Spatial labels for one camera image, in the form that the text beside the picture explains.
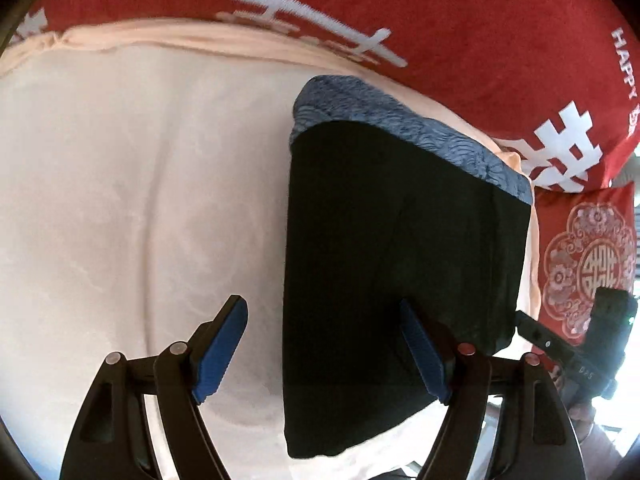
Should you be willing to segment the person's right hand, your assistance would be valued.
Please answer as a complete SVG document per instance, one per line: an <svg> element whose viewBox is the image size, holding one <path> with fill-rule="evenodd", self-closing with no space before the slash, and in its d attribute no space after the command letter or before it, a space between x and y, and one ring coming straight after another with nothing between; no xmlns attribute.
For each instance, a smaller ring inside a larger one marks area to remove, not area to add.
<svg viewBox="0 0 640 480"><path fill-rule="evenodd" d="M622 461L612 441L594 422L596 410L591 403L574 404L568 416L582 450L585 474L588 480L608 479Z"/></svg>

